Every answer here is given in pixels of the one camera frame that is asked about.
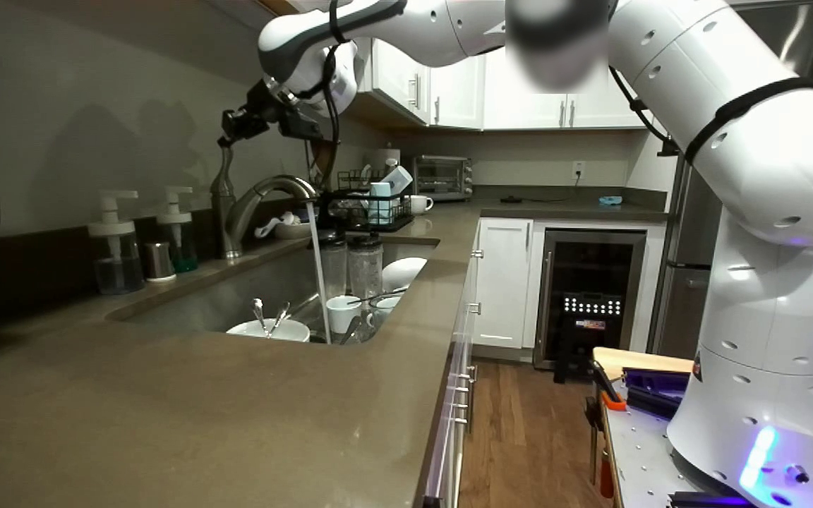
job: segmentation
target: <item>running water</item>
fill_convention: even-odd
[[[319,280],[319,305],[323,305],[323,323],[325,323],[325,345],[330,345],[330,321],[329,321],[329,294],[325,294],[325,271],[323,271],[323,246],[319,246],[319,225],[316,225],[316,206],[306,206],[311,219],[311,236],[315,236],[315,257],[316,257],[316,280]]]

